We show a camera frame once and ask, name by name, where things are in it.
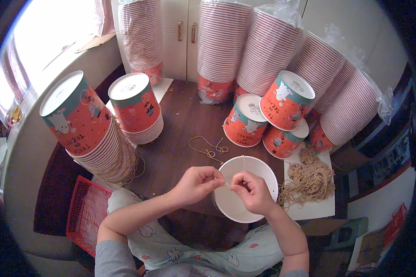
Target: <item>teal band on bucket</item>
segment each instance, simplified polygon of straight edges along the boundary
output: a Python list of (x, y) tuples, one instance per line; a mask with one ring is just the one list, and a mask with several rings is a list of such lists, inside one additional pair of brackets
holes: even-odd
[(256, 124), (258, 124), (257, 128), (266, 128), (266, 125), (268, 124), (268, 122), (257, 122), (254, 120), (249, 119), (248, 117), (246, 117), (241, 111), (240, 109), (237, 107), (237, 102), (234, 103), (234, 110), (237, 112), (237, 114), (239, 115), (239, 120), (240, 122), (244, 123), (245, 125), (248, 125), (248, 121), (254, 122)]
[(309, 106), (310, 104), (311, 104), (311, 102), (313, 101), (313, 99), (308, 99), (308, 98), (305, 98), (305, 97), (303, 97), (303, 96), (301, 96), (301, 95), (299, 95), (297, 92), (295, 92), (291, 87), (290, 87), (290, 85), (288, 84), (288, 83), (286, 83), (283, 79), (282, 79), (282, 77), (280, 76), (280, 74), (277, 76), (277, 78), (276, 78), (276, 85), (277, 85), (277, 87), (280, 87), (280, 84), (284, 84), (286, 87), (287, 87), (287, 89), (289, 89), (293, 94), (289, 94), (289, 95), (287, 95), (287, 98), (288, 99), (290, 99), (290, 100), (292, 100), (294, 103), (297, 103), (297, 104), (299, 104), (299, 105), (302, 105), (302, 106)]
[[(61, 84), (64, 79), (58, 81), (57, 85)], [(52, 117), (53, 114), (57, 114), (58, 111), (61, 109), (63, 110), (63, 115), (67, 118), (70, 114), (75, 112), (76, 107), (84, 100), (82, 97), (85, 96), (86, 92), (88, 91), (89, 83), (85, 78), (85, 75), (82, 75), (82, 80), (78, 83), (77, 87), (74, 89), (74, 92), (60, 104), (60, 106), (54, 110), (52, 113), (48, 114), (47, 116), (42, 117), (48, 127), (54, 127), (54, 124), (48, 119), (48, 117)]]
[(294, 136), (293, 133), (288, 132), (288, 131), (282, 131), (282, 133), (284, 133), (285, 137), (292, 142), (302, 142), (305, 139), (305, 138)]
[(117, 108), (126, 108), (126, 107), (131, 106), (131, 105), (136, 105), (136, 104), (142, 102), (142, 95), (144, 95), (145, 93), (150, 92), (150, 91), (151, 91), (151, 83), (148, 82), (148, 85), (140, 93), (138, 93), (137, 95), (135, 95), (131, 98), (123, 99), (123, 100), (114, 100), (114, 99), (111, 99), (111, 97), (110, 97), (111, 104), (113, 104)]

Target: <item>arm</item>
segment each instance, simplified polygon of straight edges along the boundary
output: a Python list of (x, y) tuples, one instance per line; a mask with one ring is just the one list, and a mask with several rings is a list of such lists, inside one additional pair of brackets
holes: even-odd
[[(243, 182), (247, 183), (250, 191), (242, 185)], [(284, 255), (280, 275), (298, 269), (308, 272), (309, 252), (305, 234), (274, 202), (265, 180), (248, 171), (240, 172), (234, 175), (231, 190), (242, 199), (248, 211), (265, 216), (273, 229)]]
[(100, 224), (97, 243), (116, 240), (126, 244), (126, 237), (145, 224), (183, 206), (199, 202), (224, 183), (222, 173), (214, 167), (189, 168), (168, 193), (109, 214)]

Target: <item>red bag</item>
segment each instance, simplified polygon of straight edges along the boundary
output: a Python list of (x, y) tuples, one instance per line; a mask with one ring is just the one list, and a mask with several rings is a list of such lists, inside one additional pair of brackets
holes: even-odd
[(382, 246), (383, 250), (385, 250), (398, 236), (399, 231), (404, 225), (406, 214), (407, 208), (405, 207), (404, 203), (402, 203), (402, 205), (400, 205), (399, 208), (392, 214), (393, 218), (385, 230), (385, 240)]

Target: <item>pajama pants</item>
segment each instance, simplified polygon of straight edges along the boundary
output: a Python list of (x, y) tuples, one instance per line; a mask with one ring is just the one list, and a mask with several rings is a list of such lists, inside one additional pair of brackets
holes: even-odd
[[(131, 191), (122, 188), (112, 193), (107, 212), (110, 214), (138, 202)], [(231, 276), (253, 277), (283, 259), (269, 224), (251, 230), (243, 242), (225, 252), (207, 252), (181, 244), (154, 220), (128, 236), (128, 246), (132, 254), (144, 262), (146, 270), (159, 269), (177, 261), (201, 259)]]

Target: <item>red plastic basket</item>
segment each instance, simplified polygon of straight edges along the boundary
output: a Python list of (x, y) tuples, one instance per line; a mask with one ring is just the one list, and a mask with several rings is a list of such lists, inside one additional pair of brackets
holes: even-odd
[(67, 223), (67, 237), (93, 257), (96, 256), (98, 227), (106, 217), (111, 191), (79, 176)]

